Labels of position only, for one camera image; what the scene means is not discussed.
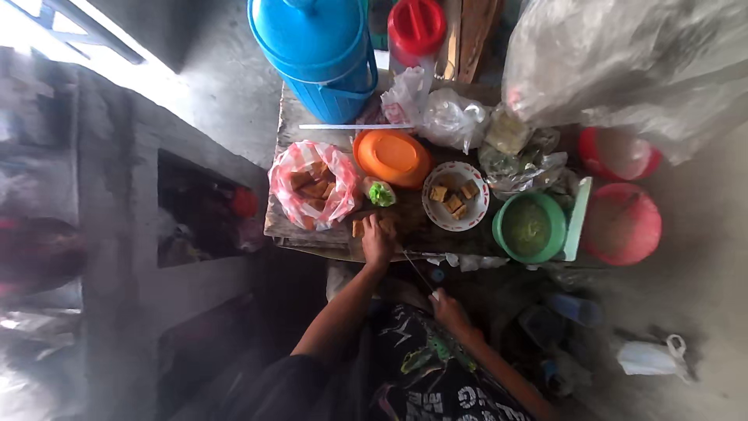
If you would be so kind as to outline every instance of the fried tofu piece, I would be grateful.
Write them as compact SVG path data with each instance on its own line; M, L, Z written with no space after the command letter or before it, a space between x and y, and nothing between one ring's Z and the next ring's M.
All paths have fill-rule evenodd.
M359 238L364 236L364 222L363 221L353 221L353 233L354 238Z
M381 227L381 230L384 231L385 234L387 234L388 237L395 238L395 236L397 235L394 220L390 218L384 218L379 221L379 226Z
M328 188L328 182L325 180L317 181L314 184L307 184L306 186L299 189L306 197L310 199L324 199L325 192Z
M314 177L315 180L319 180L322 178L322 173L325 172L326 169L328 169L327 164L322 161L316 161L311 164L312 169L309 171L309 173L312 174L312 177Z
M460 206L462 206L462 200L460 200L457 195L451 195L449 200L444 202L444 207L447 208L449 213L455 213Z
M444 174L437 179L437 184L449 190L457 190L457 180L453 174Z
M462 219L463 216L468 212L468 206L462 205L457 210L452 212L452 218L454 219Z
M465 195L466 199L472 199L475 195L480 193L480 189L475 184L475 181L472 180L463 184L462 187L460 187L460 191L462 191L462 194Z
M312 177L312 174L309 174L306 171L292 172L289 175L289 182L291 183L291 190L293 191L301 189L303 186L306 186L312 181L314 181L314 177Z
M307 199L307 203L308 203L308 204L309 204L309 206L311 206L312 208L315 208L315 209L317 209L318 211L322 212L322 211L323 211L323 210L325 209L325 204L326 204L327 202L325 202L325 201L324 201L324 200L322 200L322 199Z
M444 202L444 196L447 195L447 188L444 186L433 186L431 188L431 194L429 195L429 199L435 200L437 202Z
M301 223L304 224L304 229L308 229L310 231L314 230L314 218L313 217L304 215L301 218Z
M327 190L325 190L325 193L322 194L322 198L324 200L327 200L330 197L330 194L332 194L332 191L335 190L335 183L328 184Z
M325 166L325 169L322 171L321 177L323 180L327 180L329 182L335 181L335 174L333 174L327 166Z

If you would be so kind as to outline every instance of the red plastic container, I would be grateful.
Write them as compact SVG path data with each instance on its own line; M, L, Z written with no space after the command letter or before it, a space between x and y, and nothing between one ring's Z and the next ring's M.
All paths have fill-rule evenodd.
M660 243L662 218L657 205L636 184L608 184L592 194L582 231L582 247L615 266L651 255Z
M398 1L387 19L390 69L398 74L434 61L446 34L447 18L436 1Z
M662 160L662 153L649 142L597 127L582 130L579 155L591 173L610 181L648 177Z

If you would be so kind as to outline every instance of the bowl rim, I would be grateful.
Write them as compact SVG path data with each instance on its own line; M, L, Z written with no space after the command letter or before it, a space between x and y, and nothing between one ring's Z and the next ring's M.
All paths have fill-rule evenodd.
M543 250L531 256L522 256L511 250L509 246L506 245L506 241L504 240L501 231L501 223L503 222L506 210L509 209L512 203L516 202L519 198L532 198L535 202L543 202L545 205L541 206L548 214L548 220L551 222L551 237L548 239L548 243L545 245ZM499 243L499 245L501 245L501 248L504 249L509 257L521 263L537 264L550 260L563 249L563 245L566 241L566 226L566 215L563 213L561 206L552 197L544 193L523 192L514 195L504 203L501 210L499 210L494 217L491 230L493 231L494 239Z

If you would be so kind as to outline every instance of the concrete wall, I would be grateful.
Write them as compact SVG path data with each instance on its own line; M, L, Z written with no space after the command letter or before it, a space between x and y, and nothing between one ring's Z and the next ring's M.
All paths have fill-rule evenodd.
M88 0L179 73L204 8L214 0Z

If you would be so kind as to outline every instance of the red lid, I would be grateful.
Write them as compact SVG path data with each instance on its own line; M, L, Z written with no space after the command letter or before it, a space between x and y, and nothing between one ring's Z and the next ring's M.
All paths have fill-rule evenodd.
M390 42L412 55L437 52L446 33L447 18L434 0L400 0L387 19Z

